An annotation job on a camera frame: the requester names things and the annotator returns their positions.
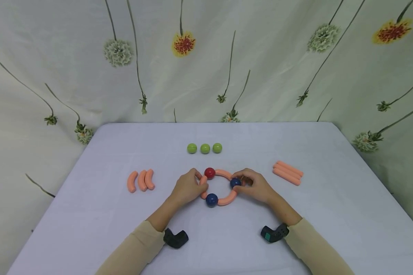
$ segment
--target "white tablecloth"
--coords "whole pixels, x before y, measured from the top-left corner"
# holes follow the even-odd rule
[[[223,151],[191,155],[192,142],[219,142]],[[272,173],[277,160],[304,172],[300,186]],[[297,122],[100,127],[8,275],[93,274],[192,167],[259,171],[355,274],[413,274],[413,221],[333,124]],[[128,175],[149,168],[155,190],[129,193]],[[209,193],[229,193],[224,178],[209,184]],[[215,208],[199,198],[169,224],[190,240],[178,250],[164,246],[143,274],[310,274],[284,241],[262,239],[265,225],[279,222],[246,197]]]

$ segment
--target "sleeve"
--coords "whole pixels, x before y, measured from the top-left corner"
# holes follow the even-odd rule
[[[164,246],[164,233],[143,221],[105,260],[95,275],[140,274]]]
[[[352,275],[337,251],[304,218],[289,227],[286,242],[313,275]]]

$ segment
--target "green ball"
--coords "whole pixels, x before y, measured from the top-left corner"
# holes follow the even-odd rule
[[[197,145],[195,145],[195,144],[189,144],[189,145],[187,146],[187,151],[188,151],[188,153],[190,153],[190,154],[194,154],[194,153],[197,151]]]
[[[213,145],[213,152],[218,154],[222,151],[222,145],[221,144],[214,144]]]
[[[210,152],[210,146],[207,144],[202,144],[200,147],[200,151],[202,152],[202,154],[207,154]]]

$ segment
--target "ball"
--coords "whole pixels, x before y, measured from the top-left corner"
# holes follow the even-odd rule
[[[214,170],[213,168],[209,167],[207,169],[205,169],[204,175],[206,175],[206,177],[209,180],[212,180],[213,177],[216,175],[216,170]]]
[[[222,151],[222,145],[221,144],[214,144],[213,145],[213,152],[218,154]]]
[[[231,185],[231,188],[233,188],[236,185],[242,185],[242,182],[237,178],[233,178],[230,180],[229,185]]]
[[[188,151],[188,153],[190,153],[190,154],[194,154],[194,153],[197,151],[197,145],[195,145],[195,144],[189,144],[189,145],[187,146],[187,151]]]
[[[202,152],[202,154],[207,154],[210,152],[210,146],[207,144],[202,144],[200,147],[200,151]]]
[[[205,201],[207,206],[215,207],[219,202],[219,198],[216,196],[216,194],[211,193],[206,196]]]

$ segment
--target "fabric backdrop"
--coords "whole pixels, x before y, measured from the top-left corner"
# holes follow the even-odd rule
[[[188,121],[334,122],[413,218],[413,1],[0,0],[0,274],[97,127]]]

